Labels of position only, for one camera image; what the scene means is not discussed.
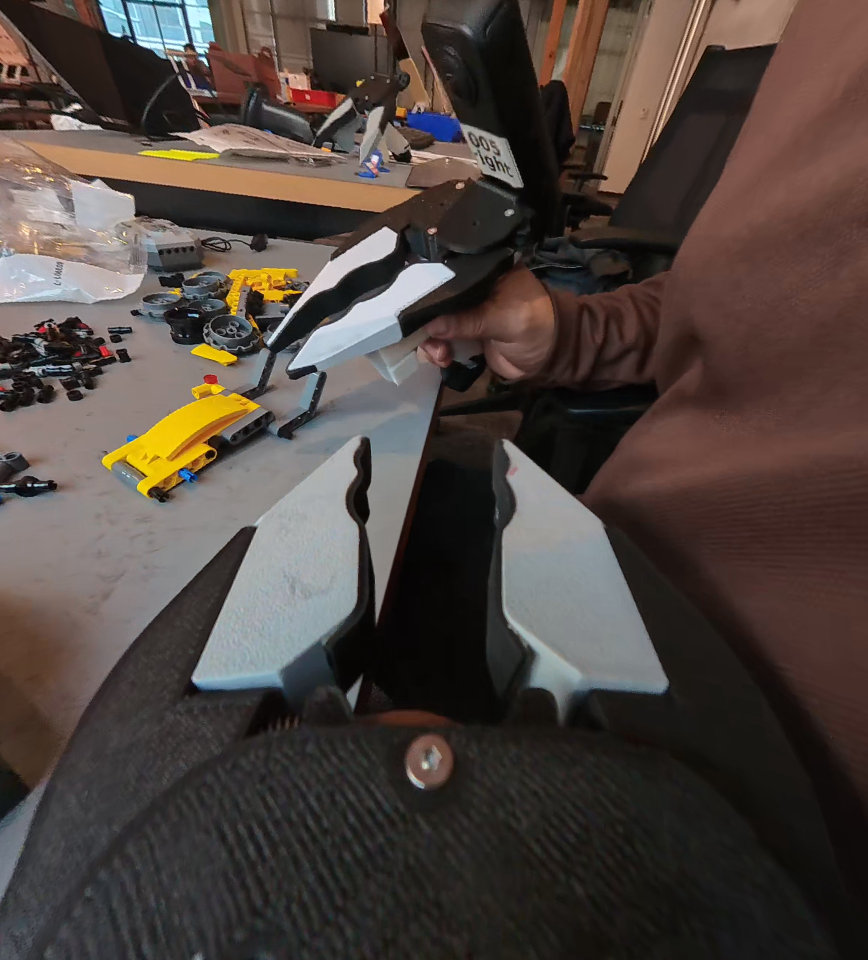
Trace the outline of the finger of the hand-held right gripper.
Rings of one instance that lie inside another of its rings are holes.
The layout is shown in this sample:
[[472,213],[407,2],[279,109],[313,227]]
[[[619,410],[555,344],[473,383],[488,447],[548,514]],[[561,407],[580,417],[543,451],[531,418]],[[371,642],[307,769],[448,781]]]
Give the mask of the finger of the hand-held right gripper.
[[407,336],[401,327],[404,311],[454,278],[454,270],[443,263],[408,266],[388,288],[314,330],[287,365],[287,375],[324,371],[401,342]]
[[269,332],[265,339],[268,351],[282,352],[328,318],[349,309],[359,298],[391,282],[404,262],[404,235],[389,226],[337,253],[310,282],[280,325]]

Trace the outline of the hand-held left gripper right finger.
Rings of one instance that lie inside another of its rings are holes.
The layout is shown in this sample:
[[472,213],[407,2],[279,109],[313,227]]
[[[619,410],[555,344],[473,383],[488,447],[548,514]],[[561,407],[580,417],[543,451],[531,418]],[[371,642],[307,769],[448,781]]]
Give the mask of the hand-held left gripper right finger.
[[510,440],[492,462],[487,667],[497,698],[663,695],[668,675],[603,522]]

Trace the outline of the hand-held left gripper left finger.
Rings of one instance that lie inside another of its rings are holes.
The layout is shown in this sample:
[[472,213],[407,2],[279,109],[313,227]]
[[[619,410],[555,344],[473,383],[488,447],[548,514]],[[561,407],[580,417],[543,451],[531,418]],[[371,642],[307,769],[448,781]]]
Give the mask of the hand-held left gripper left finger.
[[321,687],[357,687],[376,616],[371,479],[370,440],[352,438],[254,523],[193,670],[197,690],[275,690],[302,706]]

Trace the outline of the yellow and grey brick assembly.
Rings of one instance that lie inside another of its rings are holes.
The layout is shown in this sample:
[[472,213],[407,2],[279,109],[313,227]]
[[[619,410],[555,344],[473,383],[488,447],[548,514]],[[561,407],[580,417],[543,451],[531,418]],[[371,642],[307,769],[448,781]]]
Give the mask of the yellow and grey brick assembly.
[[204,469],[255,438],[293,439],[317,416],[327,379],[324,371],[309,371],[298,410],[282,423],[246,392],[225,387],[225,394],[192,398],[105,453],[102,466],[142,497],[165,503],[177,486],[197,482]]

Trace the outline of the grey desk with wooden edge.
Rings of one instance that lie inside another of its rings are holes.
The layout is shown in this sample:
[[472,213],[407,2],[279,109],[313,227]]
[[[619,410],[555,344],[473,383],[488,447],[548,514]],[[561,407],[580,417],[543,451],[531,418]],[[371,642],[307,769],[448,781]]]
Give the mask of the grey desk with wooden edge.
[[367,531],[380,611],[425,459],[439,374],[423,363],[396,386],[356,358],[328,372],[319,413],[295,438],[262,434],[170,502],[144,498],[103,467],[103,454],[190,402],[204,375],[248,388],[263,364],[204,362],[163,323],[134,317],[158,289],[148,274],[113,301],[0,305],[5,337],[49,317],[79,316],[103,336],[132,327],[123,342],[130,362],[107,366],[82,400],[60,394],[0,411],[0,452],[20,452],[30,474],[58,486],[0,506],[0,750],[32,788],[141,630],[233,534],[357,435],[371,445]]

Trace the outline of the person's right hand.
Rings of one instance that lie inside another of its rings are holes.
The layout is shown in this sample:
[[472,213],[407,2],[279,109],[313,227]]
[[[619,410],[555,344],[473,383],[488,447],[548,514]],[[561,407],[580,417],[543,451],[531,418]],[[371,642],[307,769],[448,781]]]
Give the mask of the person's right hand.
[[489,370],[505,381],[535,375],[553,346],[556,320],[546,287],[524,266],[494,284],[476,306],[434,318],[420,349],[441,368],[455,360],[461,342],[481,347]]

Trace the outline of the yellow grey brick chassis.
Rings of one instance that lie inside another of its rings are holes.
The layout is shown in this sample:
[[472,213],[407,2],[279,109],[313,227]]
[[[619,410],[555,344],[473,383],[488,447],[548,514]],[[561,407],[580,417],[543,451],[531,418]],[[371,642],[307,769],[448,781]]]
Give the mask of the yellow grey brick chassis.
[[145,295],[133,317],[164,324],[172,341],[240,356],[260,350],[308,290],[295,269],[200,270],[160,279],[162,289]]

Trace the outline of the grey battery box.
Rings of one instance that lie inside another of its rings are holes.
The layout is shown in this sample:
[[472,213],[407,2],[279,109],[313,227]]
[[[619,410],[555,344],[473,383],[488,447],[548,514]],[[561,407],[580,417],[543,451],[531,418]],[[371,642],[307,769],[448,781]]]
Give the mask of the grey battery box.
[[203,267],[203,245],[196,233],[160,219],[139,218],[137,225],[150,271],[176,274]]

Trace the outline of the black office chair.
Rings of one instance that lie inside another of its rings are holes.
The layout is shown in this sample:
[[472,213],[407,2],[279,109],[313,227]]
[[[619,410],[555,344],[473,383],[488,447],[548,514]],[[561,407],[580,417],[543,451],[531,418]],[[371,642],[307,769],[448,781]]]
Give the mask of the black office chair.
[[[707,47],[607,225],[549,245],[536,255],[536,274],[557,291],[594,294],[625,291],[668,270],[724,170],[775,50],[775,43]],[[581,494],[657,396],[652,381],[539,390],[514,441]]]

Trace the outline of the large crumpled plastic bag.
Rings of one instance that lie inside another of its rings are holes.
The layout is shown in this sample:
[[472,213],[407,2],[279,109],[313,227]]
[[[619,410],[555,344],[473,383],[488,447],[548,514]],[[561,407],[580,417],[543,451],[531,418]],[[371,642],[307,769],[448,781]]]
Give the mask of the large crumpled plastic bag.
[[148,270],[143,234],[133,196],[0,130],[0,306],[137,294]]

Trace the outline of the black computer monitor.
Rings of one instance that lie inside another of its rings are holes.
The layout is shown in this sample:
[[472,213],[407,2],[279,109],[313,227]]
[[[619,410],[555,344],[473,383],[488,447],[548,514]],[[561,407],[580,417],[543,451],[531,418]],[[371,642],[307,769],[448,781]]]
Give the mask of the black computer monitor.
[[0,1],[0,14],[97,116],[156,137],[200,129],[196,105],[167,59],[29,2]]

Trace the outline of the pile of black red pins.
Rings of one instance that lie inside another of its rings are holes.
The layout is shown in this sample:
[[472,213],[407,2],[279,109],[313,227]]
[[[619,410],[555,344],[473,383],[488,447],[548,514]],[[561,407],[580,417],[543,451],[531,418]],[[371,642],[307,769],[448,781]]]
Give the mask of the pile of black red pins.
[[80,317],[47,318],[30,330],[0,336],[0,411],[15,412],[57,398],[80,402],[109,367],[132,362],[129,325],[99,334]]

